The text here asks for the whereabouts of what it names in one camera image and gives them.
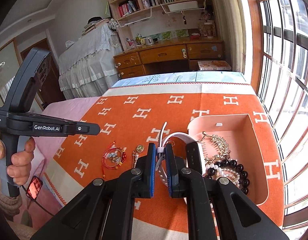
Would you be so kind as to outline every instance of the sweater sleeve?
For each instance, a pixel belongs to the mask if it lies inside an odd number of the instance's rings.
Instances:
[[[29,240],[36,230],[13,222],[13,217],[19,214],[19,208],[21,205],[22,197],[20,195],[15,198],[9,198],[0,191],[0,209],[6,217],[9,226],[20,240]]]
[[[22,205],[22,197],[9,198],[0,191],[0,208],[7,220],[12,221],[13,217],[19,214],[19,208]]]

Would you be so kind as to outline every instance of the wooden door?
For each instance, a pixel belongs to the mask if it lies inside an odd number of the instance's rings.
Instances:
[[[50,50],[47,39],[43,39],[20,53],[23,60],[25,59],[29,51],[34,47]],[[58,79],[59,71],[52,57],[50,72],[38,93],[41,100],[43,101],[44,108],[46,108],[46,106],[51,103],[66,100],[63,92],[60,91]]]

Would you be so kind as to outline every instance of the orange blanket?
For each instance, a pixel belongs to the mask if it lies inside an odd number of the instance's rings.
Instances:
[[[246,113],[254,124],[269,186],[269,197],[259,207],[282,226],[284,195],[278,150],[262,106],[251,86],[245,84],[162,84],[110,89],[82,119],[98,123],[99,135],[68,137],[47,168],[46,179],[57,198],[66,204],[93,179],[102,178],[102,156],[111,142],[126,148],[127,160],[117,170],[105,168],[106,180],[131,169],[132,151],[142,144],[145,150],[140,156],[145,155],[148,143],[158,141],[165,121],[168,124],[164,136],[177,131],[187,133],[191,119],[201,115]],[[173,151],[185,157],[182,143],[177,141]],[[170,198],[167,187],[156,175],[154,198],[135,200],[133,239],[186,239],[187,232],[183,199]]]

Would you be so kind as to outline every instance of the blue bedsheet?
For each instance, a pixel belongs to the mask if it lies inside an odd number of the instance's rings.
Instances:
[[[240,72],[197,71],[157,74],[121,79],[117,81],[112,87],[182,82],[223,82],[247,84],[243,74]]]

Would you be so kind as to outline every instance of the mug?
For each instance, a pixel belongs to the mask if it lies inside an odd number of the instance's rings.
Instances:
[[[154,44],[153,38],[152,37],[145,38],[145,44],[147,46],[148,45],[153,45]]]

